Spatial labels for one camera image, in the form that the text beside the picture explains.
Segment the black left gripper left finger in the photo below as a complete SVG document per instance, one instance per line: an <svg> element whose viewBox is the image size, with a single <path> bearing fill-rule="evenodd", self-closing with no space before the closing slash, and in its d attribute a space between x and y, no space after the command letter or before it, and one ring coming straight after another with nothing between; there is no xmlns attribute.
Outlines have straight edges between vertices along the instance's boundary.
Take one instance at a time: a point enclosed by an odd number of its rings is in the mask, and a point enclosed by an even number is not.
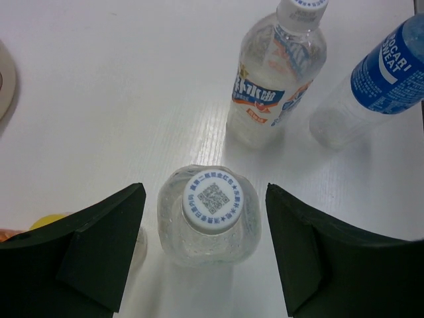
<svg viewBox="0 0 424 318"><path fill-rule="evenodd" d="M119 312L146 192L108 198L1 243L2 317L112 317Z"/></svg>

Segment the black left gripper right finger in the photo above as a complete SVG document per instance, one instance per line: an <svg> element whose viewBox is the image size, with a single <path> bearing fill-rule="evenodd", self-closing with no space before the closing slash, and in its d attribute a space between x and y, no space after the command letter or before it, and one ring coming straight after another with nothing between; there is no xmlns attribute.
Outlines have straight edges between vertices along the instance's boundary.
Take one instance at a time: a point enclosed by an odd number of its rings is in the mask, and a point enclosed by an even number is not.
<svg viewBox="0 0 424 318"><path fill-rule="evenodd" d="M276 184L266 212L289 317L422 317L423 241L332 217Z"/></svg>

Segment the clear bottle QR cap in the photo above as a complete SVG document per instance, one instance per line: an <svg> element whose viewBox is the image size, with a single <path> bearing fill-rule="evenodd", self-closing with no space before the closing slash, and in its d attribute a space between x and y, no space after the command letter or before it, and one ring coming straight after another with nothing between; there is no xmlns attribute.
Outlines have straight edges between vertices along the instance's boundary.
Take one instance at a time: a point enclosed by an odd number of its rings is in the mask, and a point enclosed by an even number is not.
<svg viewBox="0 0 424 318"><path fill-rule="evenodd" d="M180 266L241 263L262 236L255 188L224 166L189 165L173 172L159 191L157 220L162 249Z"/></svg>

